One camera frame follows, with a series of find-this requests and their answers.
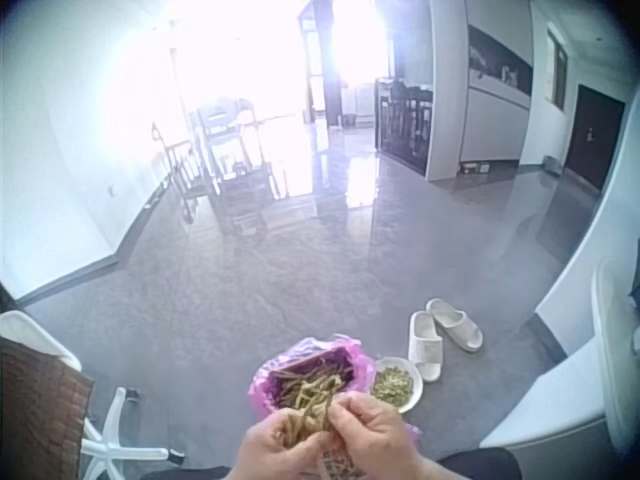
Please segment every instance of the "white plate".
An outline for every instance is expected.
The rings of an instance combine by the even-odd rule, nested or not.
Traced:
[[[404,370],[413,380],[413,392],[411,394],[411,398],[409,398],[407,403],[398,408],[400,413],[405,413],[415,407],[416,403],[418,403],[418,400],[420,400],[420,397],[422,396],[422,377],[420,376],[420,372],[418,372],[416,366],[406,358],[385,357],[376,361],[376,372],[382,372],[387,368],[392,367],[398,367],[401,370]]]

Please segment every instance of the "chair base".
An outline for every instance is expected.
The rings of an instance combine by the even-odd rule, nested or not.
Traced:
[[[133,448],[120,445],[120,416],[125,401],[137,402],[140,395],[135,390],[116,389],[109,407],[102,433],[98,432],[89,419],[85,419],[82,439],[82,453],[93,457],[84,474],[84,480],[97,480],[107,472],[111,480],[125,480],[119,465],[123,460],[161,461],[168,460],[182,465],[184,453],[166,448]]]

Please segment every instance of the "dark brown door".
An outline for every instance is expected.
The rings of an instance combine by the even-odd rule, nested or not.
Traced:
[[[602,190],[618,141],[624,103],[580,85],[565,166]]]

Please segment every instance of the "dark pants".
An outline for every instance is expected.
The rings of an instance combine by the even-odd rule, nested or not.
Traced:
[[[483,448],[456,453],[438,463],[471,480],[522,480],[518,462],[511,452],[503,448]],[[170,470],[147,474],[142,477],[142,480],[215,480],[224,478],[227,473],[229,473],[227,467],[206,470]]]
[[[504,448],[481,448],[456,453],[438,462],[471,480],[521,480],[522,473],[513,454]]]

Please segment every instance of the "white slipper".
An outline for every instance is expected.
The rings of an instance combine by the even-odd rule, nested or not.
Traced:
[[[433,315],[420,311],[411,315],[409,361],[425,382],[435,382],[442,373],[442,337],[436,331]]]
[[[473,353],[482,347],[482,332],[463,310],[456,310],[444,300],[434,298],[427,303],[427,312],[463,350]]]

